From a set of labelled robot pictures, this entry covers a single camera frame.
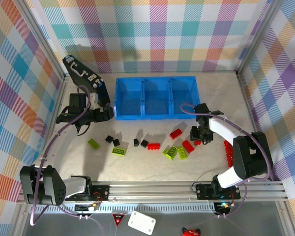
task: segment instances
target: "gray floor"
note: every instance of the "gray floor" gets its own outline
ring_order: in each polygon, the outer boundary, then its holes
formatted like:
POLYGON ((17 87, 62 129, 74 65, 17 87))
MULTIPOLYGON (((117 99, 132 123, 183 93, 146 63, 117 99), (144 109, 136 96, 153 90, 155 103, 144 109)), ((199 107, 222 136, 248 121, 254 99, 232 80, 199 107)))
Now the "gray floor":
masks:
MULTIPOLYGON (((113 101, 117 77, 184 75, 196 76, 200 100, 207 103, 209 109, 223 111, 243 129, 252 131, 234 72, 111 73, 101 76, 105 79, 110 99, 113 101)), ((69 81, 63 107, 68 105, 71 92, 76 92, 76 86, 69 81)), ((76 137, 71 143, 60 167, 60 175, 62 178, 86 175, 93 181, 211 180, 214 175, 228 168, 223 140, 219 135, 215 134, 214 141, 210 144, 196 147, 186 160, 181 161, 176 157, 171 161, 162 154, 169 146, 181 146, 181 143, 188 139, 192 125, 197 125, 194 119, 116 121, 113 118, 104 123, 93 123, 85 135, 76 137), (173 141, 169 134, 177 128, 182 129, 183 134, 173 141), (119 138, 120 147, 127 149, 125 157, 112 155, 113 145, 105 142, 107 135, 119 138), (134 147, 133 139, 136 137, 161 143, 161 149, 151 151, 134 147), (91 138, 100 144, 98 150, 88 145, 87 142, 91 138)))
MULTIPOLYGON (((202 236, 282 236, 274 202, 246 202, 242 208, 227 219, 215 218, 212 213, 181 213, 149 216, 156 219, 153 236, 181 236, 182 227, 201 229, 202 236)), ((105 236, 146 236, 128 226, 130 214, 116 228, 111 214, 94 214, 105 236)), ((26 223, 23 236, 102 236, 99 226, 93 221, 85 221, 65 214, 44 214, 35 226, 26 223)))

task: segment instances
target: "colorful plaid backdrop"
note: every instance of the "colorful plaid backdrop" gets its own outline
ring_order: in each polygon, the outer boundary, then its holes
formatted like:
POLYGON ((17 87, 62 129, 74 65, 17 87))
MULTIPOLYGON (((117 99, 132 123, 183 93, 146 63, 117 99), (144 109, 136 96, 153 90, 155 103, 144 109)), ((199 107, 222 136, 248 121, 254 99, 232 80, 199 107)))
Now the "colorful plaid backdrop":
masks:
POLYGON ((60 79, 12 0, 0 0, 0 236, 7 235, 20 168, 41 152, 60 79))
POLYGON ((295 0, 285 0, 243 73, 259 130, 295 215, 295 0))
POLYGON ((99 72, 234 70, 271 0, 28 0, 59 60, 99 72))

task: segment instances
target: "red object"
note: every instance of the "red object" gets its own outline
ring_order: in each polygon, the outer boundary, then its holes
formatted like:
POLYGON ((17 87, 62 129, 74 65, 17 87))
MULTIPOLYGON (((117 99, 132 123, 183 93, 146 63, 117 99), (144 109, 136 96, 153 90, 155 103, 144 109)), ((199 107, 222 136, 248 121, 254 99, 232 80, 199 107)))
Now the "red object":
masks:
POLYGON ((114 214, 113 213, 113 218, 114 218, 114 221, 115 221, 117 227, 122 222, 124 216, 125 216, 125 214, 114 214))
POLYGON ((182 142, 183 147, 187 150, 188 153, 191 153, 194 148, 191 146, 188 140, 182 142))
POLYGON ((193 235, 193 236, 201 236, 201 231, 199 229, 196 229, 196 230, 188 230, 186 228, 182 228, 182 236, 190 236, 190 235, 193 235))
POLYGON ((169 136, 172 139, 175 139, 175 138, 177 138, 181 134, 182 134, 182 130, 181 129, 177 129, 177 130, 173 131, 169 136))
POLYGON ((159 144, 147 144, 148 150, 158 150, 160 148, 159 144))
POLYGON ((199 140, 193 141, 193 144, 194 145, 200 145, 201 144, 201 141, 199 141, 199 140))
POLYGON ((233 166, 233 146, 229 142, 224 140, 224 147, 225 147, 228 167, 230 168, 233 166))

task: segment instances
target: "white floor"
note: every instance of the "white floor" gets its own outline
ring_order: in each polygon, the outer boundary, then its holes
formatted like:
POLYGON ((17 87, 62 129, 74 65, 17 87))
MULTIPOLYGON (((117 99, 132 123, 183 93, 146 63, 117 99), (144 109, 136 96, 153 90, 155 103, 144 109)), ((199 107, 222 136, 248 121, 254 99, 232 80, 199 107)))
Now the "white floor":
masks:
MULTIPOLYGON (((201 102, 209 109, 221 110, 243 129, 252 131, 247 108, 233 72, 192 72, 192 73, 113 73, 102 74, 113 101, 117 77, 144 76, 183 76, 195 75, 201 102)), ((69 104, 69 94, 76 92, 70 81, 62 106, 69 104)), ((71 143, 60 169, 62 178, 71 175, 90 176, 96 180, 211 180, 216 174, 227 170, 227 160, 222 138, 214 134, 214 141, 206 146, 197 146, 186 160, 177 155, 171 161, 162 151, 172 145, 181 146, 188 139, 191 126, 197 125, 194 119, 188 120, 141 120, 116 121, 113 118, 103 123, 93 123, 89 131, 76 137, 71 143), (180 128, 183 134, 172 140, 169 134, 180 128), (121 141, 120 148, 127 149, 125 157, 112 155, 114 145, 105 142, 107 135, 121 141), (161 143, 160 150, 147 150, 134 147, 133 139, 143 138, 149 142, 161 143), (87 143, 93 138, 100 144, 94 150, 87 143)))

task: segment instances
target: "blue plastic tray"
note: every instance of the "blue plastic tray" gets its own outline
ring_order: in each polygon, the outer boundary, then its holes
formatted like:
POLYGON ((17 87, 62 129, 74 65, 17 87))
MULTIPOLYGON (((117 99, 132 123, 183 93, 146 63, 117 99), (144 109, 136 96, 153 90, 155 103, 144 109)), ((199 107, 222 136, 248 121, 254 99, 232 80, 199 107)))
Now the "blue plastic tray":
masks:
POLYGON ((200 103, 194 76, 116 80, 114 110, 117 120, 194 118, 180 110, 182 103, 195 106, 200 103))

